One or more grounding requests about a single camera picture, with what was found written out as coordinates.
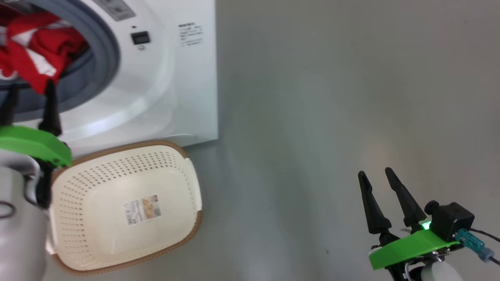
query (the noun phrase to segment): green light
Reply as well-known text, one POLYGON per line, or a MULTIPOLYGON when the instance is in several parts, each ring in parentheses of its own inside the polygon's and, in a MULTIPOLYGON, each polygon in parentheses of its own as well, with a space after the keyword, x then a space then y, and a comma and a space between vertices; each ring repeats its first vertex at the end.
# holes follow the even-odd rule
POLYGON ((422 223, 423 229, 428 230, 431 227, 432 220, 422 223))

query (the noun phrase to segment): washing machine label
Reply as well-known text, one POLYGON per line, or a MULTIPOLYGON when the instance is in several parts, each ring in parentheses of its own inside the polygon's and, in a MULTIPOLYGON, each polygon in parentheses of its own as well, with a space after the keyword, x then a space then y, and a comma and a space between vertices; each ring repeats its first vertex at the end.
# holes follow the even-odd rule
POLYGON ((136 13, 127 5, 124 0, 93 0, 115 21, 123 21, 136 16, 136 13))
POLYGON ((133 226, 157 218, 162 215, 158 196, 148 196, 123 204, 125 209, 126 223, 133 226))
POLYGON ((179 24, 180 44, 182 47, 203 43, 203 26, 194 22, 179 24))

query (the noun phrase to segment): black knob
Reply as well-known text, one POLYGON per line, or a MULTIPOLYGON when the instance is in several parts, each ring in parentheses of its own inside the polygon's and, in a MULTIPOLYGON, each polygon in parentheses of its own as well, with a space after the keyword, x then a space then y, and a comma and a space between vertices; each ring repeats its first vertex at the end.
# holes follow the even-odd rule
POLYGON ((432 200, 427 203, 427 205, 425 205, 425 208, 423 208, 423 210, 427 215, 432 216, 432 214, 434 214, 434 210, 436 210, 437 207, 439 207, 439 203, 435 200, 432 200))

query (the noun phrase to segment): green plastic part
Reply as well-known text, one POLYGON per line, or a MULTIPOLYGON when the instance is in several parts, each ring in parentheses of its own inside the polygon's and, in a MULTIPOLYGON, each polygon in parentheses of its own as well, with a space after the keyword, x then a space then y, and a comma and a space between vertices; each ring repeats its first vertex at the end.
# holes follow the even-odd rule
POLYGON ((420 230, 385 245, 370 254, 369 259, 373 269, 379 270, 455 244, 458 242, 445 242, 431 230, 420 230))
POLYGON ((55 167, 72 163, 70 148, 55 135, 24 126, 0 127, 0 149, 38 158, 55 167))

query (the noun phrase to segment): black cable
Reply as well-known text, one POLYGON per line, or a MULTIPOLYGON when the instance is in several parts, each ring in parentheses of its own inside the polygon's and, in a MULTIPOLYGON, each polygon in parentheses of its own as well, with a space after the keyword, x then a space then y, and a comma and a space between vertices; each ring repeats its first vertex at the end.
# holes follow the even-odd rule
POLYGON ((500 261, 492 256, 489 257, 489 260, 494 262, 495 264, 499 265, 500 266, 500 261))
POLYGON ((470 231, 472 231, 472 232, 477 232, 477 233, 482 234, 482 235, 486 235, 486 236, 488 236, 489 238, 495 239, 498 243, 500 243, 500 238, 498 238, 498 237, 496 237, 496 236, 494 236, 494 235, 491 235, 491 234, 486 233, 486 232, 484 232, 484 231, 482 231, 482 230, 477 230, 477 229, 474 229, 474 228, 471 228, 471 229, 469 229, 469 230, 470 230, 470 231))

